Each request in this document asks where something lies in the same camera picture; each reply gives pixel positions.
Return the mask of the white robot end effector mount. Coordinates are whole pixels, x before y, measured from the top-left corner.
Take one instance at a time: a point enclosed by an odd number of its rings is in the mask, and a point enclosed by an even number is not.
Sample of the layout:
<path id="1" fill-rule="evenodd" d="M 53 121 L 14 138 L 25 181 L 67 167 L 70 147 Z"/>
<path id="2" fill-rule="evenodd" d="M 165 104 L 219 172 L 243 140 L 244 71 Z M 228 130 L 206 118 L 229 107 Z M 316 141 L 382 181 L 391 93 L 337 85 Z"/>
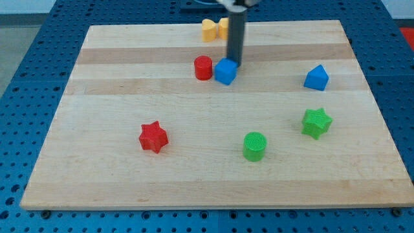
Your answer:
<path id="1" fill-rule="evenodd" d="M 242 6 L 250 8 L 259 3 L 259 0 L 216 0 L 219 4 L 223 5 L 225 8 L 230 8 L 233 6 Z"/>

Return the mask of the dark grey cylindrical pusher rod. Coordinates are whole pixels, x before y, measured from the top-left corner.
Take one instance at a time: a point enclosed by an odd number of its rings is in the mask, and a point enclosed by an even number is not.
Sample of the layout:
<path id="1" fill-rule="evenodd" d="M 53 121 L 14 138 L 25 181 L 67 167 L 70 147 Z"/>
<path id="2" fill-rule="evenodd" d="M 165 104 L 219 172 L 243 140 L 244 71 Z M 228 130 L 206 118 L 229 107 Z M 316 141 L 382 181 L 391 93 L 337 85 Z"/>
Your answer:
<path id="1" fill-rule="evenodd" d="M 243 43 L 245 37 L 245 23 L 247 7 L 233 5 L 228 9 L 228 39 L 226 57 L 241 66 L 243 58 Z"/>

